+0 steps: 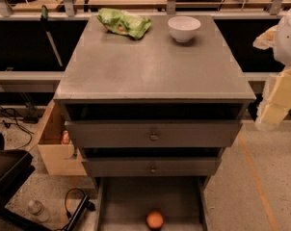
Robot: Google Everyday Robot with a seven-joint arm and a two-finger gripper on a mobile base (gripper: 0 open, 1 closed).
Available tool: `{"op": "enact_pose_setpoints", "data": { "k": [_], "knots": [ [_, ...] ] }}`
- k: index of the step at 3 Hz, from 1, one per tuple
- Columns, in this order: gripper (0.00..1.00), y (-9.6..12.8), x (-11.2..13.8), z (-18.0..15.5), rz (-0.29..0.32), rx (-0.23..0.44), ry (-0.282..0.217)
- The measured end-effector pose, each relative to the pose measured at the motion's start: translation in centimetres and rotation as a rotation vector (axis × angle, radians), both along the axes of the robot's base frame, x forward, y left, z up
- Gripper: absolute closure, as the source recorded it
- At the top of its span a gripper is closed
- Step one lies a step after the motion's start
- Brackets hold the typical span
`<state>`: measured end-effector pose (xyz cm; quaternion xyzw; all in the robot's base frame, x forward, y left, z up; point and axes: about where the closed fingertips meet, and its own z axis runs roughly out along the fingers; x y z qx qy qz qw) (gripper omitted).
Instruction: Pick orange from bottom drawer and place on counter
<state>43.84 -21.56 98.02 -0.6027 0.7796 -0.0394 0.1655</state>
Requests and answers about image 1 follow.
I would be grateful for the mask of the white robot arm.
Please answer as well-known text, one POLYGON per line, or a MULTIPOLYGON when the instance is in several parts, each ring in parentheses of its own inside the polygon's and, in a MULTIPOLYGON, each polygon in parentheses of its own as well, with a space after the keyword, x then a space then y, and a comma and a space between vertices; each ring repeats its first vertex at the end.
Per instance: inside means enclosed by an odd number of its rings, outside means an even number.
POLYGON ((253 44, 258 49, 273 49, 274 59, 284 65, 279 74, 267 79, 257 109, 256 127, 261 131, 279 126, 291 110, 291 9, 276 26, 258 36, 253 44))

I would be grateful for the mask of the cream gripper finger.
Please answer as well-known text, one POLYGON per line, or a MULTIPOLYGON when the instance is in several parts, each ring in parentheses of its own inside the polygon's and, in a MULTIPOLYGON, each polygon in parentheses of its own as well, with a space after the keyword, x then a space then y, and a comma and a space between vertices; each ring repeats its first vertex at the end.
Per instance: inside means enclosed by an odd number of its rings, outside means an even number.
POLYGON ((291 66, 272 73, 264 86, 262 101, 257 108, 256 127, 268 131, 278 127, 291 110, 291 66))
POLYGON ((269 28, 254 40, 252 46, 261 50, 272 48, 276 31, 277 25, 269 28))

